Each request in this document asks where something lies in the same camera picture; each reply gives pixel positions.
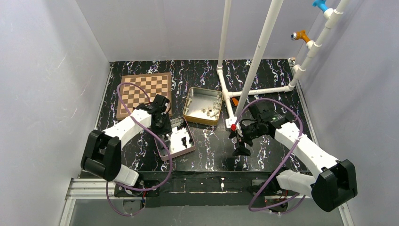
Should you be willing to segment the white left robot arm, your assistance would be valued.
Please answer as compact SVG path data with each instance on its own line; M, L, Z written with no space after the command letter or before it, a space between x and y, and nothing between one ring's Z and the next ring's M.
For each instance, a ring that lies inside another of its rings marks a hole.
M161 136L172 132L169 107L169 99L156 95L153 101L140 104L114 126L103 131L91 131L81 159L81 168L108 182L134 186L139 173L122 164L122 148L143 130L162 142Z

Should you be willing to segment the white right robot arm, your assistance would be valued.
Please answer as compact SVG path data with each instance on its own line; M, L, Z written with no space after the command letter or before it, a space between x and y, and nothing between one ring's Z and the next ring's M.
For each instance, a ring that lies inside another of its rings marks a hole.
M274 100L289 115L260 111L257 102L254 100L244 107L231 124L229 137L237 140L233 156L250 156L246 145L252 146L253 140L262 136L270 136L290 150L265 182L250 187L254 193L248 206L250 211L273 211L278 203L262 208L252 206L260 195L280 190L310 197L325 212L358 195L356 168L350 160L341 161L310 140L303 133L303 124L295 123L300 121L299 116L281 102Z

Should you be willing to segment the wooden chess board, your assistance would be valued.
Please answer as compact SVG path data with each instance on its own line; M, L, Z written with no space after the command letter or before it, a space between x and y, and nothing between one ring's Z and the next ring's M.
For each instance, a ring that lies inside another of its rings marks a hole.
M120 87L122 101L118 101L116 112L116 118L119 121L128 116L128 112L122 104L123 102L132 112L139 104L147 103L147 97L154 100L156 95L162 95L169 99L169 101L172 100L171 73L125 75L122 76L121 82L130 82L138 85L139 88L127 84Z

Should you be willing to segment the black chess bishop piece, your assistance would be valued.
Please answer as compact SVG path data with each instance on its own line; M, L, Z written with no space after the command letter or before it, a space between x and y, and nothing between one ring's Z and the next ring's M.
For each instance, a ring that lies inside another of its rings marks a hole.
M181 141L182 141L182 145L183 145L185 148L187 148L187 139L186 139L186 137L183 137L183 138L181 139Z

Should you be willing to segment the white chess pieces cluster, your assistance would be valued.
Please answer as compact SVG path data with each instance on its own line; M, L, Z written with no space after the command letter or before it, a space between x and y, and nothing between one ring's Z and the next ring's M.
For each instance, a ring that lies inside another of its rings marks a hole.
M215 117L215 119L218 118L223 102L222 97L220 95L216 95L215 97L212 97L212 99L206 98L205 100L206 103L200 110L206 114L207 117Z

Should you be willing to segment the pink-rimmed silver tin tray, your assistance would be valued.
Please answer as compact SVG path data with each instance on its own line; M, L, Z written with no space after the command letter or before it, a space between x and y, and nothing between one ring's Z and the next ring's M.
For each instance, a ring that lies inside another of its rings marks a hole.
M171 158L193 152L196 149L196 145L186 119L184 117L172 119L171 127L171 133L159 136L169 149ZM182 145L181 139L183 137L187 139L187 148Z

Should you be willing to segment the gold-rimmed tin tray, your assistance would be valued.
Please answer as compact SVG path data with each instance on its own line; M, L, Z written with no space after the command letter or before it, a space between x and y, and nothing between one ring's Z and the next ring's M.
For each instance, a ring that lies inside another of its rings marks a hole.
M188 122L216 126L222 103L221 91L191 87L183 108L183 117Z

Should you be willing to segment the orange pipe clip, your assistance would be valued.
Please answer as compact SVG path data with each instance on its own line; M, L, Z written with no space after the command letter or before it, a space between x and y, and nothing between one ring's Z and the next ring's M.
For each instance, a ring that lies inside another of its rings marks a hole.
M306 30L296 31L291 34L291 40L299 40L302 39L305 43L311 41L307 36Z

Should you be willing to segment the blue pipe clip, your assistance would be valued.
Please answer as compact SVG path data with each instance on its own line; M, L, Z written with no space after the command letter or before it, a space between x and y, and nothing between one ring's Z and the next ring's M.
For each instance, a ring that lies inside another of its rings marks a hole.
M323 13L328 10L328 6L326 5L326 0L314 0L312 3L314 7L318 7Z

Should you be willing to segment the orange-handled hex key set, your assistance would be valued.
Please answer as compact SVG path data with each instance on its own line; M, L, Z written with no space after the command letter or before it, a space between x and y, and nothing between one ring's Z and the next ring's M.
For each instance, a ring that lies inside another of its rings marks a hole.
M231 104L232 104L233 107L237 107L238 104L239 104L239 100L237 98L233 97L231 99Z

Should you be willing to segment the white PVC pipe frame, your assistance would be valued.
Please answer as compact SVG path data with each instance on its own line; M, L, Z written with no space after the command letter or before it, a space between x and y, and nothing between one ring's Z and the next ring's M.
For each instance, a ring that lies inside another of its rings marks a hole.
M317 55L317 53L321 49L323 42L328 37L332 29L335 27L336 23L339 21L340 17L343 15L345 8L348 6L349 3L350 2L348 0L341 0L336 8L328 8L328 10L326 10L323 13L323 17L326 20L324 28L315 41L311 40L306 44L308 49L306 58L304 59L302 64L294 66L294 77L288 85L278 88L250 90L252 83L255 79L256 72L259 68L261 59L263 57L263 54L265 53L272 30L275 26L276 20L280 13L280 9L283 5L282 0L272 0L265 22L263 24L263 28L254 52L253 59L250 64L249 72L246 76L243 90L238 92L229 92L224 80L225 76L223 73L223 57L226 45L231 1L230 0L225 1L216 74L220 81L223 100L225 101L225 106L228 113L228 119L225 120L225 126L227 129L233 128L233 124L238 119L238 114L243 110L245 100L249 95L290 92L296 87L297 83L299 82L299 79L302 77L302 75L305 74L307 67L310 65L313 58ZM233 97L239 100L239 104L237 107L233 107L231 104L231 99Z

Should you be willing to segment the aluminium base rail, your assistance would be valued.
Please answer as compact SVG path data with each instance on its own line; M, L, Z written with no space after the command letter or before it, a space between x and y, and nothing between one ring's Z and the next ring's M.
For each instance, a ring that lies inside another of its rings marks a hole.
M159 191L131 196L100 179L73 179L62 226L352 226L347 205L322 211L292 198L288 214L251 212L252 195L229 178L174 179Z

